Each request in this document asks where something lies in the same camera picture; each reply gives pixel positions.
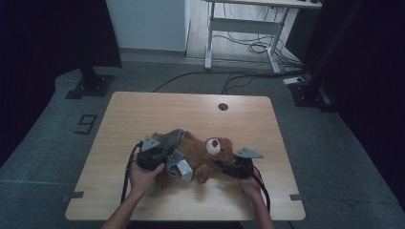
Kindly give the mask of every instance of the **white wall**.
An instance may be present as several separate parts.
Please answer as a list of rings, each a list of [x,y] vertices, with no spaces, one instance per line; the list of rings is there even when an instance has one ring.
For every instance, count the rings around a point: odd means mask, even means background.
[[[185,52],[189,0],[106,0],[118,46]]]

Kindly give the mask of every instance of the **gray carpet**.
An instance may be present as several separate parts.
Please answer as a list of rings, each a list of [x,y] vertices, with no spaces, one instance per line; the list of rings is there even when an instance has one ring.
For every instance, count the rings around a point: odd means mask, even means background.
[[[227,74],[242,69],[213,68],[210,74],[188,75],[161,88],[161,93],[220,94]],[[116,79],[105,97],[64,99],[80,79],[73,71],[56,79],[56,92],[41,117],[0,170],[0,228],[99,228],[100,221],[65,218],[68,197],[113,92],[152,92],[166,80],[201,65],[123,62],[123,69],[99,68]],[[271,98],[307,217],[292,222],[304,228],[405,228],[405,214],[367,153],[338,114],[295,107],[283,79],[260,78],[229,94]],[[247,79],[233,82],[243,85]],[[77,125],[82,115],[97,115],[89,135]],[[278,228],[290,228],[277,221]],[[245,228],[253,228],[244,222]]]

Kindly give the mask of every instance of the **black curtain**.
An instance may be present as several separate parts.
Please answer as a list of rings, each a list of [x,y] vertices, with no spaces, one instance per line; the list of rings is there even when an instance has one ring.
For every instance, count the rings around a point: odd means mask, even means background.
[[[121,62],[104,0],[1,1],[0,32],[3,164],[47,106],[58,76]]]
[[[405,208],[405,4],[387,3],[327,1],[305,64]]]

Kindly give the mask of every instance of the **hand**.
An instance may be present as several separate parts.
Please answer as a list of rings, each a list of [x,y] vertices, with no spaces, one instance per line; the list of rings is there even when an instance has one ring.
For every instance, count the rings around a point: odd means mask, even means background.
[[[131,173],[129,180],[131,182],[131,193],[143,195],[149,186],[153,183],[155,176],[159,174],[164,168],[164,164],[160,164],[155,171],[147,171],[139,168],[136,161],[132,162]]]
[[[257,178],[259,179],[262,178],[262,176],[260,175],[259,171],[256,168],[253,169],[253,172]],[[260,185],[253,177],[241,178],[238,180],[238,183],[250,200],[253,200],[254,198],[257,197],[262,198]]]

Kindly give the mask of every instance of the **forearm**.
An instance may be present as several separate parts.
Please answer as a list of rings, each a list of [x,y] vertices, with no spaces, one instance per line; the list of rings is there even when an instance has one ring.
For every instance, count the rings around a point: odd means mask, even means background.
[[[261,195],[251,198],[253,204],[254,217],[257,223],[257,229],[275,229],[273,220],[267,211],[265,202]]]
[[[101,228],[125,228],[141,198],[142,193],[128,195]]]

